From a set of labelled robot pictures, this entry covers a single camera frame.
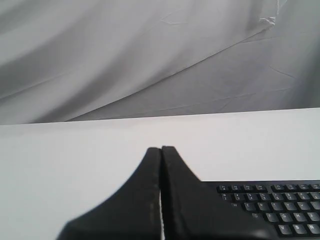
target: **black key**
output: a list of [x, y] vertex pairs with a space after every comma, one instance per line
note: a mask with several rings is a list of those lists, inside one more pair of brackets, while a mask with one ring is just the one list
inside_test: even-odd
[[306, 202], [298, 201], [297, 204], [298, 204], [298, 207], [300, 208], [300, 210], [302, 210], [302, 211], [309, 211], [310, 210], [310, 206]]
[[320, 184], [311, 184], [312, 191], [320, 191]]
[[240, 185], [231, 185], [232, 192], [241, 192], [242, 187]]
[[252, 217], [253, 217], [254, 219], [263, 219], [261, 213], [252, 213]]
[[245, 201], [245, 196], [242, 193], [235, 193], [235, 194], [233, 194], [233, 196], [237, 202], [244, 202]]
[[259, 196], [260, 196], [260, 199], [264, 202], [271, 201], [271, 198], [268, 193], [260, 193]]
[[305, 227], [301, 224], [293, 224], [292, 227], [294, 229], [294, 233], [298, 236], [303, 236], [308, 234]]
[[318, 192], [310, 192], [311, 197], [313, 200], [320, 200], [320, 193]]
[[320, 235], [320, 228], [316, 224], [308, 224], [308, 229], [311, 232], [312, 236]]
[[297, 201], [297, 197], [294, 193], [286, 192], [284, 195], [288, 201]]
[[294, 184], [288, 184], [288, 185], [286, 185], [286, 188], [290, 192], [296, 192], [297, 191], [297, 186], [294, 185]]
[[309, 195], [306, 192], [298, 192], [299, 200], [301, 201], [308, 201], [310, 200]]
[[288, 225], [278, 225], [278, 229], [283, 237], [290, 237], [293, 235], [290, 227]]
[[284, 206], [285, 206], [286, 210], [290, 211], [290, 212], [297, 210], [297, 208], [296, 208], [296, 206], [295, 206], [295, 204], [293, 202], [285, 202]]
[[272, 197], [275, 201], [284, 201], [284, 196], [281, 193], [273, 192]]
[[250, 202], [258, 202], [258, 197], [256, 194], [254, 193], [247, 193], [246, 194], [246, 198], [248, 199], [248, 201]]
[[315, 210], [320, 210], [320, 202], [319, 201], [311, 201], [310, 203]]
[[258, 208], [261, 212], [270, 212], [270, 208], [268, 206], [268, 203], [266, 202], [259, 202], [258, 204]]
[[264, 185], [255, 185], [255, 188], [258, 192], [262, 192], [262, 193], [266, 193], [267, 192], [267, 188]]
[[295, 220], [296, 220], [297, 222], [299, 222], [299, 223], [304, 223], [304, 222], [307, 221], [305, 215], [304, 215], [303, 213], [301, 213], [301, 212], [295, 212], [295, 213], [293, 214], [293, 216], [294, 216]]
[[283, 222], [285, 222], [285, 223], [293, 222], [289, 213], [285, 212], [285, 213], [280, 213], [279, 215], [280, 215], [280, 218], [282, 219]]
[[274, 192], [284, 192], [285, 191], [285, 186], [282, 184], [273, 185], [271, 188]]
[[220, 185], [217, 190], [219, 193], [228, 193], [229, 187], [227, 185]]
[[232, 201], [232, 198], [231, 198], [231, 195], [230, 195], [230, 194], [222, 193], [222, 194], [221, 194], [221, 197], [222, 197], [222, 199], [225, 200], [225, 201]]
[[320, 221], [320, 217], [316, 212], [308, 212], [307, 215], [308, 215], [311, 222], [319, 222]]
[[248, 212], [256, 212], [257, 211], [255, 204], [252, 202], [245, 202], [244, 203], [244, 210], [246, 210]]
[[255, 190], [255, 186], [245, 184], [243, 185], [243, 189], [245, 192], [253, 192]]
[[265, 216], [270, 223], [279, 222], [279, 219], [275, 213], [266, 213]]
[[274, 212], [282, 212], [284, 210], [280, 202], [272, 202], [271, 207]]
[[307, 192], [310, 190], [309, 184], [299, 184], [298, 185], [299, 191]]
[[234, 207], [235, 209], [240, 209], [241, 208], [240, 203], [236, 203], [236, 202], [232, 202], [231, 206]]

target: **keyboard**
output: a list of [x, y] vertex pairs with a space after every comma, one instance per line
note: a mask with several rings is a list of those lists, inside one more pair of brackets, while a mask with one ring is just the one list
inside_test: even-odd
[[205, 184], [232, 207], [272, 224], [281, 238], [320, 239], [320, 180]]

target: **white desk surface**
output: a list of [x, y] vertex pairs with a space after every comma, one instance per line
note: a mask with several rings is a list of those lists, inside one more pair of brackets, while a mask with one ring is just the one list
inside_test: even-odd
[[0, 126], [0, 239], [55, 239], [162, 145], [201, 180], [320, 179], [320, 108]]

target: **wrinkled white cloth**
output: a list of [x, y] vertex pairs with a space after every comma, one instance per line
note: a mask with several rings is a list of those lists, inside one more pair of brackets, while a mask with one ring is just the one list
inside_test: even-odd
[[274, 25], [276, 0], [3, 0], [0, 124], [67, 121]]

